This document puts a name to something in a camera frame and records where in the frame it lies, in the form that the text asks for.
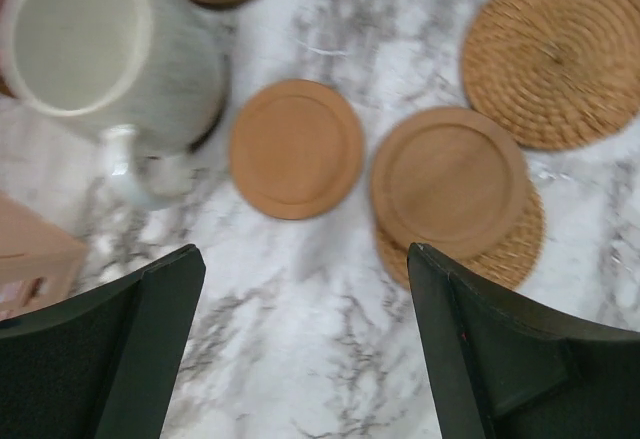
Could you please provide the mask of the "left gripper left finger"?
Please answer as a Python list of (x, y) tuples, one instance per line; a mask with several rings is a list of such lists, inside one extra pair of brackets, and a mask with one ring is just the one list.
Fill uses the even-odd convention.
[(189, 244), (3, 321), (2, 437), (159, 437), (205, 271)]

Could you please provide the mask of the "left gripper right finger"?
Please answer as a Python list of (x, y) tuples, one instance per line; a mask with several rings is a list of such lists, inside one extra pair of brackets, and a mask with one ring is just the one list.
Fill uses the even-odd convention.
[(535, 302), (413, 244), (411, 294), (446, 438), (635, 438), (639, 336)]

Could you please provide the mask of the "woven rattan coaster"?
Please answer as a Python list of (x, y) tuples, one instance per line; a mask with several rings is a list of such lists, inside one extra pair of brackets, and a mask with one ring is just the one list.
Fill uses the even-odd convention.
[[(509, 233), (488, 252), (463, 259), (461, 264), (490, 281), (516, 289), (532, 272), (543, 247), (545, 212), (533, 183), (522, 215)], [(398, 246), (380, 226), (375, 231), (378, 256), (389, 276), (410, 290), (407, 250)]]
[(488, 0), (460, 65), (472, 107), (519, 144), (588, 145), (639, 111), (639, 0)]

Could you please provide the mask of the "peach mesh file organizer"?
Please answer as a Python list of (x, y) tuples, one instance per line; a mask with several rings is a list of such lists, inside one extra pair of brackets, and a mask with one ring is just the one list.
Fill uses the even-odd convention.
[(68, 297), (88, 248), (9, 196), (1, 196), (1, 318)]

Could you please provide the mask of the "light wooden front coaster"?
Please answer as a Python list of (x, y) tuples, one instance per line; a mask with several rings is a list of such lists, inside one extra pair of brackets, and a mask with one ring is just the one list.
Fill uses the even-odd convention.
[(410, 116), (381, 141), (370, 193), (379, 227), (399, 246), (427, 243), (467, 259), (514, 227), (529, 177), (505, 129), (470, 109), (439, 107)]

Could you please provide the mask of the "light wooden coaster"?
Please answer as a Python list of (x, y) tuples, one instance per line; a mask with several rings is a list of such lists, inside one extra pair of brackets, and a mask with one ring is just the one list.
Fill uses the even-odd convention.
[(370, 193), (379, 227), (399, 246), (427, 243), (467, 259), (514, 227), (529, 177), (505, 129), (470, 109), (439, 107), (410, 116), (381, 141)]
[(310, 80), (273, 83), (242, 107), (232, 128), (231, 176), (243, 198), (278, 219), (335, 208), (358, 181), (365, 138), (336, 90)]

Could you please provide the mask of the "white cream mug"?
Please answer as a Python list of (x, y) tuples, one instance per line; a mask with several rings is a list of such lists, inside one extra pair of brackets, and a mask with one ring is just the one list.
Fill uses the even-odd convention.
[(187, 0), (5, 0), (1, 70), (27, 106), (101, 144), (114, 192), (147, 210), (190, 192), (189, 149), (229, 90)]

